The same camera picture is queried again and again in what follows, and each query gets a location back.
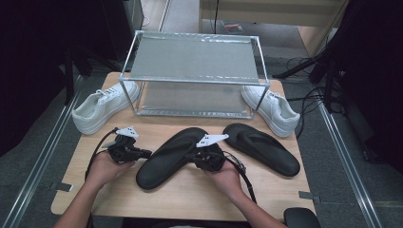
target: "transparent panel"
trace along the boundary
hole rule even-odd
[[[259,85],[256,37],[143,31],[130,77],[138,81]]]
[[[250,108],[240,85],[147,82],[139,102],[142,115],[246,118]]]

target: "person's left hand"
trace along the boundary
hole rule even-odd
[[[126,169],[133,166],[136,162],[117,163],[107,152],[100,152],[92,163],[86,182],[90,182],[93,186],[101,189],[106,183],[113,181],[116,176]]]

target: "floor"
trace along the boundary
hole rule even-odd
[[[194,16],[198,13],[197,0],[143,0],[143,7],[144,29],[198,32],[198,18]],[[211,33],[211,25],[203,21],[202,32]],[[295,27],[240,25],[244,35],[260,37],[271,75],[307,58]],[[220,23],[217,30],[226,33]],[[0,158],[0,220],[4,227],[51,227],[58,219],[49,211],[55,195],[51,186],[63,178],[81,136],[69,112],[101,87],[109,72],[95,62],[92,65],[91,77],[75,72],[77,95],[70,106],[63,106],[62,91],[24,140]],[[304,97],[316,86],[307,80],[309,70],[282,81],[288,99]],[[301,110],[301,101],[290,104],[294,110]],[[304,115],[305,125],[300,124],[296,132],[303,128],[298,145],[321,226],[401,227],[403,176],[386,163],[365,161],[346,117],[329,115],[321,105],[315,106],[316,102],[310,106],[313,111]],[[374,210],[365,205],[372,205]],[[96,227],[119,227],[121,222],[120,218],[97,217]]]

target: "person's right hand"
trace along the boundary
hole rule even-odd
[[[238,194],[243,194],[240,187],[240,173],[229,161],[225,161],[220,171],[203,171],[228,198],[232,199]]]

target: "gray carpet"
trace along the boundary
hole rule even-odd
[[[197,20],[183,19],[193,18],[188,15],[194,12],[195,2],[197,1],[172,1],[164,30],[197,32],[197,24],[195,26]],[[218,32],[225,33],[221,24],[218,25],[220,25]],[[306,57],[303,44],[294,27],[243,23],[241,25],[245,34],[260,36],[269,74],[281,73],[287,67],[298,64],[298,60],[289,61],[291,58]],[[202,32],[211,33],[209,21],[204,21]],[[92,65],[94,72],[90,77],[86,77],[85,86],[77,104],[101,87],[109,72],[107,68],[97,63]],[[313,88],[306,80],[305,72],[299,72],[297,75],[282,81],[287,98],[304,97]],[[0,221],[2,223],[62,112],[64,99],[65,91],[62,91],[37,120],[23,141],[0,158]],[[291,106],[299,112],[301,101],[291,102]],[[365,161],[362,148],[348,120],[341,114],[334,114],[334,118],[358,173],[374,201],[383,226],[401,227],[403,224],[402,174],[388,164],[371,164]],[[301,125],[297,127],[296,132],[299,132],[300,128]],[[58,216],[50,212],[56,192],[49,187],[54,181],[60,181],[64,176],[80,136],[80,132],[69,119],[19,227],[51,227],[58,219]],[[318,108],[305,115],[305,125],[298,138],[298,145],[311,192],[315,197],[320,198],[316,202],[316,210],[321,226],[324,228],[368,227]],[[121,218],[95,218],[95,225],[100,228],[120,227],[121,222]]]

